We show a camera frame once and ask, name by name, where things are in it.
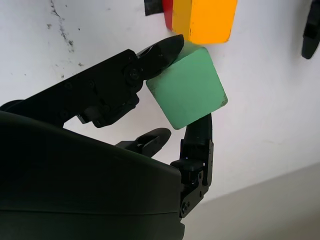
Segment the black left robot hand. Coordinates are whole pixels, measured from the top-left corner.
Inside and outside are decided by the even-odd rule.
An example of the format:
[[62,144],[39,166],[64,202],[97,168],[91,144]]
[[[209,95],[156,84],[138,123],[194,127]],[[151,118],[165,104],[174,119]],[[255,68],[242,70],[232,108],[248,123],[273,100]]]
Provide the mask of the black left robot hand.
[[311,59],[320,44],[320,1],[313,0],[303,32],[301,56]]

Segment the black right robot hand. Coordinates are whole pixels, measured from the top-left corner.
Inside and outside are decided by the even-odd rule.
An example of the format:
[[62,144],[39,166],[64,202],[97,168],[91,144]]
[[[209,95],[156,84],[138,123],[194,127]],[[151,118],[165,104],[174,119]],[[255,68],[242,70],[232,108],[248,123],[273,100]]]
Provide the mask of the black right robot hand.
[[24,100],[0,108],[0,237],[3,240],[181,240],[182,218],[212,182],[212,118],[187,126],[180,157],[155,160],[171,136],[157,128],[110,145],[64,129],[78,117],[112,125],[139,103],[182,35],[128,49]]

